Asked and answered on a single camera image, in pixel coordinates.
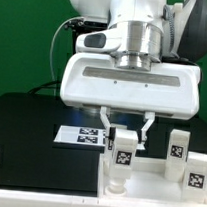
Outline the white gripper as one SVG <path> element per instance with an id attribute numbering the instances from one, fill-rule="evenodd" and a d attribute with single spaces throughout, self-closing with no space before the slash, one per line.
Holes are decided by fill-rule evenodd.
<path id="1" fill-rule="evenodd" d="M 105 54 L 80 53 L 68 61 L 60 87 L 67 106 L 100 108 L 105 137 L 113 140 L 116 127 L 109 122 L 110 109 L 144 113 L 141 143 L 155 115 L 190 119 L 200 107 L 197 66 L 154 63 L 150 71 L 119 69 L 114 58 Z"/>

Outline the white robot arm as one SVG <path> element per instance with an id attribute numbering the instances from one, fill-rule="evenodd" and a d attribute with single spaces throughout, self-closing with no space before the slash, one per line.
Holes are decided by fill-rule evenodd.
<path id="1" fill-rule="evenodd" d="M 60 95 L 67 105 L 190 119 L 198 111 L 207 53 L 207 0 L 71 0 L 84 20 L 105 28 L 78 37 Z"/>

